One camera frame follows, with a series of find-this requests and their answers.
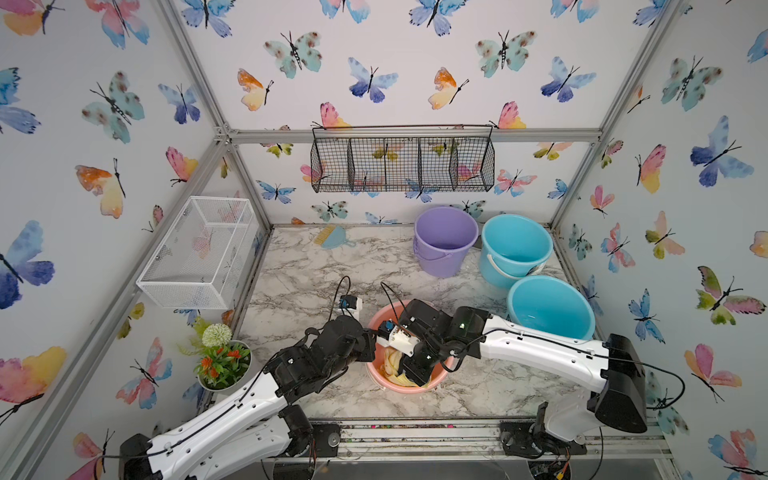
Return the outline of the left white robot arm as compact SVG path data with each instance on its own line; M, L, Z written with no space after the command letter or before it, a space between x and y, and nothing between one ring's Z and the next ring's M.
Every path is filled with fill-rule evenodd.
M220 478L269 457L315 455L314 429L297 402L355 362L375 358L377 334L341 315L276 352L223 401L164 434L136 434L118 455L121 479Z

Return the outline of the teal bucket with sticker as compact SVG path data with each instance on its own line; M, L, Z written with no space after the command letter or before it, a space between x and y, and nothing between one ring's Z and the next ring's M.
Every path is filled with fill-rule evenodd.
M510 289L541 269L554 250L553 240L542 225L514 214L488 220L481 231L481 243L480 273L501 289Z

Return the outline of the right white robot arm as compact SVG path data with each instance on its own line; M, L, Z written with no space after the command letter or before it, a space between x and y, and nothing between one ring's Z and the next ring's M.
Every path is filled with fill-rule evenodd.
M451 368L467 357L534 367L577 385L577 390L540 406L533 433L561 443L598 427L630 434L647 430L645 370L631 341L572 339L514 324L488 311L460 307L452 315L413 300L379 342L402 354L398 372L418 386L436 366Z

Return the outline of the purple plastic bucket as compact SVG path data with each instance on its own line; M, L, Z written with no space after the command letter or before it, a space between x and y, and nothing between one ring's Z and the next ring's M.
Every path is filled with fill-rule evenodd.
M413 253L427 274L453 277L478 236L478 223L468 213L453 207L433 207L414 223Z

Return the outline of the cream yellow microfibre cloth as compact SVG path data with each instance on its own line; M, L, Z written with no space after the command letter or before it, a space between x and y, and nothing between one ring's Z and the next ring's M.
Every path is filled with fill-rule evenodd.
M403 356L402 352L391 347L386 347L384 354L384 361L380 367L382 376L392 384L404 388L417 388L416 383L409 380L405 373L400 372L401 362L403 359L408 359L408 356Z

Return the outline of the pink plastic bucket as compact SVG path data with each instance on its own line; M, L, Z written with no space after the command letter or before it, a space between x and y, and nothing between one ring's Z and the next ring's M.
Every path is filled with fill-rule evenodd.
M384 321L394 320L394 315L395 314L393 313L391 306L382 307L376 314L373 315L372 319L369 321L368 328L376 330L377 327ZM383 347L377 343L375 349L375 358L373 362L367 364L367 369L373 381L386 389L406 395L426 393L427 391L436 389L437 386L442 383L448 376L449 372L447 372L440 364L438 364L434 367L431 374L431 379L425 387L418 386L417 388L404 388L392 384L387 381L380 372L380 367L382 366L385 357L385 348L386 347Z

